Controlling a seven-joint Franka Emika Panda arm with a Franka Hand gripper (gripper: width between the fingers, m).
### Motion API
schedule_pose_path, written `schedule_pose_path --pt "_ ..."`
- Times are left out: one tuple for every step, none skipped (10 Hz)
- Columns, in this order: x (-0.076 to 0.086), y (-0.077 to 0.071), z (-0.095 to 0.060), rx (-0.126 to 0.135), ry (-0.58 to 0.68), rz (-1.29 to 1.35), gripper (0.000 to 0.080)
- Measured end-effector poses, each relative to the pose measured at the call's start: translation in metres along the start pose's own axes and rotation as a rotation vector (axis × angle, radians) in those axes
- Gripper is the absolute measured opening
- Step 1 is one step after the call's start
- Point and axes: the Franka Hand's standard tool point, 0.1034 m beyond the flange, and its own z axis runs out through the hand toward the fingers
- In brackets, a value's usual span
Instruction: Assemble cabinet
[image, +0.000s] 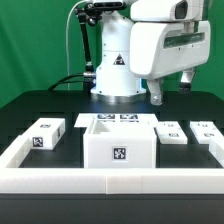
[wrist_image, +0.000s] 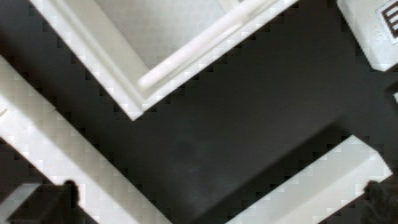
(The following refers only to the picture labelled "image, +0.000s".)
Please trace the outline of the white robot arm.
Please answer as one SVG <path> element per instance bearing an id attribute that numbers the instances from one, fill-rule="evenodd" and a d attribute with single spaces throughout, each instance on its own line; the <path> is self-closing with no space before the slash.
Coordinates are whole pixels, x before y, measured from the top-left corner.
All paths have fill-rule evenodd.
<path id="1" fill-rule="evenodd" d="M 207 0 L 90 0 L 102 20 L 102 60 L 91 94 L 126 102 L 150 94 L 163 101 L 163 78 L 180 72 L 179 90 L 188 92 L 196 67 L 210 53 Z"/>

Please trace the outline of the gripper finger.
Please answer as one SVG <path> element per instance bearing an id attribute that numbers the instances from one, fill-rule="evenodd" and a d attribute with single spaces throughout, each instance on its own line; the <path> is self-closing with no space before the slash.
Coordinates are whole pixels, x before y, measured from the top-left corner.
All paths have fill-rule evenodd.
<path id="1" fill-rule="evenodd" d="M 196 73 L 196 68 L 188 68 L 182 72 L 182 77 L 179 84 L 180 93 L 189 93 L 191 91 L 191 84 Z"/>
<path id="2" fill-rule="evenodd" d="M 150 92 L 150 102 L 152 105 L 160 106 L 163 102 L 162 84 L 160 79 L 148 80 L 148 89 Z"/>

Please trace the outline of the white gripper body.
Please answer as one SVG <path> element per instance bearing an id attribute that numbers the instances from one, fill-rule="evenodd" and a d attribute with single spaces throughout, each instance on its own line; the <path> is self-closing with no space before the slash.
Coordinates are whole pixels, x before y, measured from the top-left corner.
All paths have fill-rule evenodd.
<path id="1" fill-rule="evenodd" d="M 130 35 L 130 69 L 143 79 L 157 79 L 207 62 L 210 24 L 201 21 L 194 33 L 183 23 L 134 24 Z"/>

